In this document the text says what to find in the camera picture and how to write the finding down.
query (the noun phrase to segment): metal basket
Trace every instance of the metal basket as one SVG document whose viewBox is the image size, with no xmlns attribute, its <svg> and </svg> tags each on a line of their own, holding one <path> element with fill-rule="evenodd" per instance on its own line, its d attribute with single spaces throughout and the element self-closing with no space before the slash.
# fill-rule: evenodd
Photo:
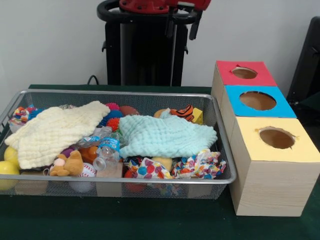
<svg viewBox="0 0 320 240">
<path fill-rule="evenodd" d="M 203 121 L 213 126 L 218 141 L 212 151 L 221 152 L 220 160 L 226 161 L 226 169 L 215 179 L 137 179 L 105 177 L 55 177 L 42 175 L 0 174 L 0 188 L 15 185 L 9 190 L 0 190 L 2 195 L 43 195 L 79 197 L 141 197 L 141 198 L 190 198 L 217 199 L 227 184 L 236 179 L 236 169 L 230 151 L 226 131 L 216 99 L 207 94 L 75 91 L 28 89 L 18 92 L 0 116 L 0 159 L 6 145 L 4 140 L 11 134 L 8 120 L 14 110 L 33 104 L 37 108 L 50 108 L 64 104 L 82 106 L 92 101 L 117 103 L 132 106 L 142 115 L 150 115 L 165 108 L 183 109 L 191 104 L 203 111 Z M 87 192 L 75 191 L 70 184 Z"/>
</svg>

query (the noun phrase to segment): mint green muslin cloth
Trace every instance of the mint green muslin cloth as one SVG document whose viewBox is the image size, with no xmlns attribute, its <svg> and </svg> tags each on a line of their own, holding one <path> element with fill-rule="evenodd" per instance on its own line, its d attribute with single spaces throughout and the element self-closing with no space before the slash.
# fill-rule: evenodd
<svg viewBox="0 0 320 240">
<path fill-rule="evenodd" d="M 168 110 L 160 118 L 128 115 L 120 118 L 119 128 L 127 145 L 120 149 L 123 158 L 191 157 L 209 149 L 218 137 L 212 126 L 186 121 Z"/>
</svg>

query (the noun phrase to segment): brown ball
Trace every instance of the brown ball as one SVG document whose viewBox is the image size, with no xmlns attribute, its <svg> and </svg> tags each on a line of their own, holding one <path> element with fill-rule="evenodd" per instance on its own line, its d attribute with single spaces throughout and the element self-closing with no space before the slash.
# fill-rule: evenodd
<svg viewBox="0 0 320 240">
<path fill-rule="evenodd" d="M 120 112 L 124 115 L 140 115 L 140 113 L 132 106 L 121 106 Z"/>
</svg>

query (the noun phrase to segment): basket rim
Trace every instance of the basket rim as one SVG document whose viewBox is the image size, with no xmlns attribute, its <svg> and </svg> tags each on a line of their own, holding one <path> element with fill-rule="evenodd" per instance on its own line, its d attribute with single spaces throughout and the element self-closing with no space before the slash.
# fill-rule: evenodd
<svg viewBox="0 0 320 240">
<path fill-rule="evenodd" d="M 131 91 L 98 91 L 98 90 L 60 90 L 60 89 L 25 89 L 18 91 L 11 99 L 5 110 L 0 115 L 0 124 L 6 117 L 10 117 L 10 112 L 14 111 L 20 100 L 28 93 L 63 93 L 63 94 L 86 94 L 86 95 L 126 95 L 126 96 L 173 96 L 173 97 L 200 97 L 212 101 L 216 115 L 217 126 L 221 137 L 221 142 L 226 154 L 230 177 L 227 179 L 198 179 L 198 178 L 175 178 L 175 179 L 144 179 L 144 178 L 108 178 L 108 177 L 76 177 L 76 176 L 41 176 L 41 175 L 11 175 L 0 174 L 1 179 L 26 180 L 26 181 L 70 181 L 70 182 L 104 182 L 104 183 L 141 183 L 141 184 L 199 184 L 199 185 L 226 185 L 235 181 L 237 177 L 236 166 L 230 149 L 225 126 L 221 117 L 218 102 L 215 97 L 203 93 L 161 93 L 161 92 L 131 92 Z"/>
</svg>

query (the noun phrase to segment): dark green tablecloth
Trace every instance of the dark green tablecloth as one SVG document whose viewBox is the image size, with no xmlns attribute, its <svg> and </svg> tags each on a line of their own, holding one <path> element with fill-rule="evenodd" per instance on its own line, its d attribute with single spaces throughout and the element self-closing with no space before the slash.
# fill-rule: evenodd
<svg viewBox="0 0 320 240">
<path fill-rule="evenodd" d="M 31 85 L 38 89 L 210 93 L 209 87 Z M 320 239 L 320 184 L 301 217 L 236 216 L 218 200 L 0 196 L 1 239 Z"/>
</svg>

